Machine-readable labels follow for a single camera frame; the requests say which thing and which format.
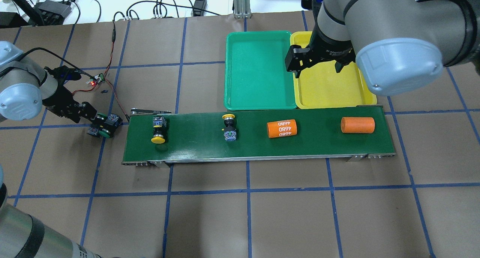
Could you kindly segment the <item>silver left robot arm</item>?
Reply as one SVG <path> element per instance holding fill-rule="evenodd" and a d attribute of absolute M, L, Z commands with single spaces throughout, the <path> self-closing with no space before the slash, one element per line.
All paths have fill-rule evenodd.
<path fill-rule="evenodd" d="M 82 71 L 65 66 L 39 66 L 10 42 L 1 41 L 1 121 L 23 121 L 36 117 L 43 108 L 59 117 L 79 122 L 92 119 L 96 110 L 87 102 L 78 103 L 63 85 L 78 80 Z M 7 202 L 7 187 L 1 181 L 2 258 L 98 258 L 75 241 L 43 224 Z"/>

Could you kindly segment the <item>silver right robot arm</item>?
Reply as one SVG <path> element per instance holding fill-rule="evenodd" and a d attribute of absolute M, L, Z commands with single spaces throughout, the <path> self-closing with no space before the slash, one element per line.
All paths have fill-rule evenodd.
<path fill-rule="evenodd" d="M 335 70 L 355 62 L 370 92 L 392 96 L 430 84 L 444 67 L 473 63 L 479 72 L 479 0 L 307 0 L 310 42 L 291 45 L 288 72 L 317 63 Z"/>

